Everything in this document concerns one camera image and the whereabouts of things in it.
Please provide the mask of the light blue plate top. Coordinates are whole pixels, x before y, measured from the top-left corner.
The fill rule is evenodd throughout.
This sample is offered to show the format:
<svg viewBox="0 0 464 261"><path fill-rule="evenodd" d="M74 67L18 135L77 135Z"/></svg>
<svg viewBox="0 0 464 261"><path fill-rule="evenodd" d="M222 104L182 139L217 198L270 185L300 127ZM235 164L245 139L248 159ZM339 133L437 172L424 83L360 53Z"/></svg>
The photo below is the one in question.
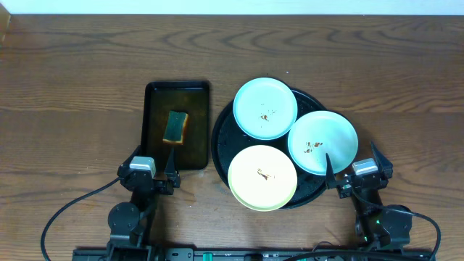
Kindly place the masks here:
<svg viewBox="0 0 464 261"><path fill-rule="evenodd" d="M297 100L292 90L274 78L255 78L245 83L233 100L233 116L240 129L259 140L284 136L297 119Z"/></svg>

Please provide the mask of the yellow plate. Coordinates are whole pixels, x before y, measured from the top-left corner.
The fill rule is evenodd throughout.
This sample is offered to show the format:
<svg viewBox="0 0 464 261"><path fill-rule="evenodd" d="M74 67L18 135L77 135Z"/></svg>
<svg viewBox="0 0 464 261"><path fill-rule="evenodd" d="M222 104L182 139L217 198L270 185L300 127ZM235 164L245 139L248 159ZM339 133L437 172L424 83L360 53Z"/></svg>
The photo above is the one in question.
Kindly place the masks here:
<svg viewBox="0 0 464 261"><path fill-rule="evenodd" d="M297 189L297 171L288 156L272 146L241 150L228 168L235 198L251 210L269 212L287 204Z"/></svg>

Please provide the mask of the light blue plate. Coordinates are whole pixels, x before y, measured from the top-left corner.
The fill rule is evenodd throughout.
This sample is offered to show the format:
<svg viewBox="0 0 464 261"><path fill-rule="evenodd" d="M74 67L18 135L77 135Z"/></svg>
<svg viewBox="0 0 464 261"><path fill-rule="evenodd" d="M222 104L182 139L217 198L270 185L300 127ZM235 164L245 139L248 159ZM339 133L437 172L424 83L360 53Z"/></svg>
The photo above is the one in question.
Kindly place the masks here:
<svg viewBox="0 0 464 261"><path fill-rule="evenodd" d="M358 152L358 136L354 126L342 115L330 111L314 111L301 116L289 131L289 154L304 171L326 174L329 157L333 171L347 168Z"/></svg>
<svg viewBox="0 0 464 261"><path fill-rule="evenodd" d="M292 90L274 78L255 78L245 83L233 100L233 116L240 129L259 140L284 136L297 119L297 100Z"/></svg>

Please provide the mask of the green and yellow sponge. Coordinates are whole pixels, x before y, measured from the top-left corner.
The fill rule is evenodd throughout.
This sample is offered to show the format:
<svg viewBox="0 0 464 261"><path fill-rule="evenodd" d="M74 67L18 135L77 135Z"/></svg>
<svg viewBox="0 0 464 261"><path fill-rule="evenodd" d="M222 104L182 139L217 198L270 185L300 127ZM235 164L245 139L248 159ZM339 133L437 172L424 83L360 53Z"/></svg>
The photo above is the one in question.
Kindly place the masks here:
<svg viewBox="0 0 464 261"><path fill-rule="evenodd" d="M189 115L185 112L169 111L163 143L182 145L185 139L186 126Z"/></svg>

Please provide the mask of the black rectangular tray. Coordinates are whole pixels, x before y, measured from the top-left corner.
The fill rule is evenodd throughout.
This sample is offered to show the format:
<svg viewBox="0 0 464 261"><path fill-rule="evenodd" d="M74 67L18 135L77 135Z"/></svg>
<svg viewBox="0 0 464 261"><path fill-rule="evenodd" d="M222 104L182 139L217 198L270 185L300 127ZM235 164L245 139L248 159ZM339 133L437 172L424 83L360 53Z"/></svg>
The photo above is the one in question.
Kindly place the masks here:
<svg viewBox="0 0 464 261"><path fill-rule="evenodd" d="M188 114L181 145L162 141L169 112ZM141 156L154 159L156 169L166 167L170 150L175 150L178 170L201 170L208 164L210 130L210 85L207 81L155 81L144 95Z"/></svg>

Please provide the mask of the round black tray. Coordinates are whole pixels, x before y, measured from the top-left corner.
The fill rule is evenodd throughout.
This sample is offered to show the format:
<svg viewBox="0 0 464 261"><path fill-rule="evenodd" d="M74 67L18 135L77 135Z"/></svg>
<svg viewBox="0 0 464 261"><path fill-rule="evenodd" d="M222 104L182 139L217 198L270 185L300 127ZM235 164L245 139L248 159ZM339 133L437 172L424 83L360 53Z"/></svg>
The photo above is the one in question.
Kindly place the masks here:
<svg viewBox="0 0 464 261"><path fill-rule="evenodd" d="M263 141L252 138L243 132L233 116L233 102L230 102L219 114L212 131L211 153L218 175L224 184L228 184L228 169L232 159L243 149L255 145L267 145L279 149L289 156L287 135ZM301 207L317 199L326 190L326 178L308 173L296 167L297 187L293 197L283 208Z"/></svg>

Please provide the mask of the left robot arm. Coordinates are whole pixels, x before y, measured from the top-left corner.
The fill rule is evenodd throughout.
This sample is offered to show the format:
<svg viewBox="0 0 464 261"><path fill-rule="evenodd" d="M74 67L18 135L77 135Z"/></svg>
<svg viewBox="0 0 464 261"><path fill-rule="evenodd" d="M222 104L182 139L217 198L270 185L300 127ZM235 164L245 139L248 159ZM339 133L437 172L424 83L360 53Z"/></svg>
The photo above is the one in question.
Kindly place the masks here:
<svg viewBox="0 0 464 261"><path fill-rule="evenodd" d="M181 184L175 166L175 150L170 150L164 180L155 178L154 159L139 153L140 149L136 148L117 170L121 185L132 196L130 201L115 205L109 212L108 260L155 260L163 255L163 251L149 246L147 240L158 197L172 195Z"/></svg>

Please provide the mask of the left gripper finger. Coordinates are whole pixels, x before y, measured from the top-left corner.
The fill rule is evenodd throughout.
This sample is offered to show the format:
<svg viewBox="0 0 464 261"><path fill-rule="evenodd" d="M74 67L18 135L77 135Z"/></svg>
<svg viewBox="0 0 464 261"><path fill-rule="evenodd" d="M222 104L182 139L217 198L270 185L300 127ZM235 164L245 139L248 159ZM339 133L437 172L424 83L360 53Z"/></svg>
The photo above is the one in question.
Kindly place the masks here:
<svg viewBox="0 0 464 261"><path fill-rule="evenodd" d="M124 167L130 167L130 163L132 162L133 158L134 157L137 157L140 153L140 148L141 146L138 145L134 151L132 152L132 154L123 162L123 166Z"/></svg>
<svg viewBox="0 0 464 261"><path fill-rule="evenodd" d="M175 149L172 148L167 159L165 166L165 175L177 175L177 168L175 166Z"/></svg>

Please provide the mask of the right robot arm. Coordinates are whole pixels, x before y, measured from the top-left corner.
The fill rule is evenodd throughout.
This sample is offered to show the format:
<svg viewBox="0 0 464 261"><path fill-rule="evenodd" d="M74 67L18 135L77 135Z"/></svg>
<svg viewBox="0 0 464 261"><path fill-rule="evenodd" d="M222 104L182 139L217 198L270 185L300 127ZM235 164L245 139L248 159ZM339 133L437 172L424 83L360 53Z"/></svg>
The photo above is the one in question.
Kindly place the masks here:
<svg viewBox="0 0 464 261"><path fill-rule="evenodd" d="M384 206L379 191L392 178L393 164L371 144L373 156L352 163L353 172L337 180L326 155L326 187L341 199L350 198L356 212L355 231L366 250L401 252L410 243L412 216L402 205Z"/></svg>

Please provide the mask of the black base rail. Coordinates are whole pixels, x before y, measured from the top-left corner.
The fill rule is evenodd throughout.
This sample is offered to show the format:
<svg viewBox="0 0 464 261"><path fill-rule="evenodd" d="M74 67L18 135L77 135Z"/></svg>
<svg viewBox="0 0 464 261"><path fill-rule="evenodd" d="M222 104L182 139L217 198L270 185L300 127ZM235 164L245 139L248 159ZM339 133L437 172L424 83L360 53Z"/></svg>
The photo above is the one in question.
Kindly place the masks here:
<svg viewBox="0 0 464 261"><path fill-rule="evenodd" d="M72 261L282 261L297 257L301 261L330 261L330 260L364 260L364 257L344 257L339 254L320 255L327 249L314 251L315 257L305 257L302 251L276 250L194 250L190 248L168 249L76 249L72 254Z"/></svg>

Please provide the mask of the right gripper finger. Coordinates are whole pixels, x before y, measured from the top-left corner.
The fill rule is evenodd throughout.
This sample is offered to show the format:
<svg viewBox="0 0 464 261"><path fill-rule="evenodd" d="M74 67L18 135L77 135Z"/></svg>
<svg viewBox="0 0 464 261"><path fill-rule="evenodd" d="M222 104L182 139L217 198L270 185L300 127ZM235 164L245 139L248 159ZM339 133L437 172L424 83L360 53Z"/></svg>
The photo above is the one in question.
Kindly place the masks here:
<svg viewBox="0 0 464 261"><path fill-rule="evenodd" d="M333 167L331 164L331 159L328 153L326 153L326 188L327 189L336 188L335 174L334 174Z"/></svg>
<svg viewBox="0 0 464 261"><path fill-rule="evenodd" d="M373 156L379 170L391 170L392 163L378 150L377 146L371 141L370 143Z"/></svg>

